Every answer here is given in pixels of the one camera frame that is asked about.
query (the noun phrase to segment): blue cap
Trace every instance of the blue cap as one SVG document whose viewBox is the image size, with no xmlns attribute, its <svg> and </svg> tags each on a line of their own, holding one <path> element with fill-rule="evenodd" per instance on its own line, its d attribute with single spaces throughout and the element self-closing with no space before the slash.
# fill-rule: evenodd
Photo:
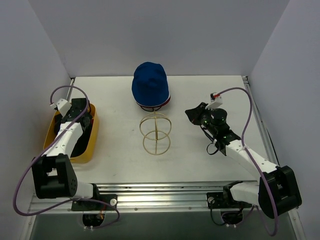
<svg viewBox="0 0 320 240">
<path fill-rule="evenodd" d="M 142 107 L 161 107 L 169 102 L 167 75 L 161 64 L 147 61 L 136 68 L 132 94 L 136 103 Z"/>
</svg>

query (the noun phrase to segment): wall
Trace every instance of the wall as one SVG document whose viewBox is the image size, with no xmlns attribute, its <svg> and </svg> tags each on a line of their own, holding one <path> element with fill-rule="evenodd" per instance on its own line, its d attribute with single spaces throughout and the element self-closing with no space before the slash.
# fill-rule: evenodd
<svg viewBox="0 0 320 240">
<path fill-rule="evenodd" d="M 320 1 L 290 0 L 251 74 L 282 165 L 294 169 L 308 240 L 319 239 Z"/>
<path fill-rule="evenodd" d="M 0 32 L 0 239 L 15 240 L 26 218 L 13 210 L 14 188 L 41 150 L 53 115 L 51 91 L 70 78 L 28 1 L 1 1 Z M 30 173 L 18 196 L 24 211 L 33 189 Z"/>
<path fill-rule="evenodd" d="M 248 75 L 289 0 L 29 0 L 68 73 Z"/>
</svg>

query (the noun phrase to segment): metal frame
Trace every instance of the metal frame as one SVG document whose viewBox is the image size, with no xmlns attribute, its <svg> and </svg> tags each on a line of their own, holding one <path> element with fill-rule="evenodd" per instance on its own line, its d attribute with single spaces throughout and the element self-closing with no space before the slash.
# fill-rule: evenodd
<svg viewBox="0 0 320 240">
<path fill-rule="evenodd" d="M 252 97 L 248 77 L 242 77 L 244 86 Z M 72 89 L 67 93 L 67 99 L 70 99 Z M 278 164 L 268 130 L 264 125 L 259 110 L 253 101 L 253 114 L 257 121 L 258 129 L 267 153 L 268 159 Z M 157 213 L 157 212 L 205 212 L 208 211 L 207 196 L 208 192 L 221 192 L 227 182 L 183 182 L 183 183 L 128 183 L 128 184 L 97 184 L 101 194 L 117 194 L 117 208 L 121 213 Z M 29 211 L 35 212 L 47 208 L 54 203 L 61 202 L 63 199 L 38 199 L 33 196 Z M 57 208 L 48 211 L 48 214 L 79 214 L 71 211 L 72 203 L 66 203 Z M 305 233 L 301 224 L 298 211 L 293 209 L 289 211 L 291 224 L 298 240 L 305 240 Z M 35 216 L 28 217 L 21 240 L 30 238 Z"/>
</svg>

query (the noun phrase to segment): black mounting plate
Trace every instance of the black mounting plate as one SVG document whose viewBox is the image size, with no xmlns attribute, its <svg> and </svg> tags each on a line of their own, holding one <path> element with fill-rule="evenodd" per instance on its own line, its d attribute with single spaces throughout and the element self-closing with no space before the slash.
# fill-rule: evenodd
<svg viewBox="0 0 320 240">
<path fill-rule="evenodd" d="M 110 204 L 111 199 L 115 199 L 118 202 L 118 196 L 116 194 L 101 194 L 99 196 L 99 201 L 105 202 Z M 84 212 L 84 211 L 100 211 L 104 208 L 104 206 L 101 203 L 96 203 L 92 201 L 73 201 L 71 206 L 71 211 L 75 212 Z M 107 206 L 104 210 L 106 211 L 114 211 L 113 208 Z"/>
<path fill-rule="evenodd" d="M 208 208 L 211 208 L 211 203 L 208 202 L 208 199 L 212 197 L 214 198 L 214 202 L 212 203 L 212 209 L 237 209 L 237 208 L 251 208 L 252 205 L 247 202 L 237 202 L 236 204 L 230 205 L 227 201 L 224 200 L 224 193 L 221 192 L 208 192 L 206 194 L 207 205 Z"/>
</svg>

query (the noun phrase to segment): gold wire stand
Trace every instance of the gold wire stand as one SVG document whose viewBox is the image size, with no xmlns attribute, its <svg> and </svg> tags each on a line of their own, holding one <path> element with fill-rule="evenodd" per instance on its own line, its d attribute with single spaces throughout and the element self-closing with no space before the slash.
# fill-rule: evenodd
<svg viewBox="0 0 320 240">
<path fill-rule="evenodd" d="M 143 124 L 145 121 L 151 120 L 151 119 L 154 119 L 154 130 L 148 132 L 147 134 L 144 134 L 144 133 L 142 132 L 141 126 L 142 126 L 142 124 Z M 161 131 L 161 130 L 158 130 L 157 119 L 165 119 L 165 120 L 169 121 L 169 123 L 170 123 L 170 130 L 169 130 L 168 133 L 166 133 L 166 132 L 164 132 L 164 131 Z M 140 128 L 141 134 L 143 135 L 142 145 L 143 145 L 144 150 L 145 150 L 147 153 L 152 154 L 152 155 L 161 155 L 161 154 L 166 153 L 166 152 L 169 150 L 170 145 L 171 145 L 171 140 L 170 140 L 169 134 L 170 134 L 170 132 L 171 132 L 172 123 L 171 123 L 170 119 L 169 119 L 166 115 L 164 115 L 164 114 L 162 114 L 162 113 L 159 113 L 159 112 L 155 112 L 155 111 L 152 112 L 152 113 L 149 113 L 149 114 L 146 115 L 144 118 L 142 118 L 142 120 L 140 121 L 139 128 Z M 148 136 L 148 135 L 151 134 L 151 133 L 155 133 L 155 138 L 151 138 L 151 137 Z M 164 136 L 159 138 L 159 137 L 158 137 L 158 133 L 163 133 Z M 158 151 L 158 141 L 160 141 L 160 140 L 162 140 L 162 139 L 165 139 L 165 138 L 168 138 L 168 140 L 169 140 L 169 145 L 168 145 L 168 147 L 166 148 L 165 151 L 158 153 L 158 152 L 157 152 L 157 151 Z M 145 140 L 146 140 L 146 139 L 155 141 L 155 151 L 154 151 L 154 152 L 151 152 L 151 151 L 147 150 L 147 148 L 146 148 L 146 146 L 145 146 Z"/>
</svg>

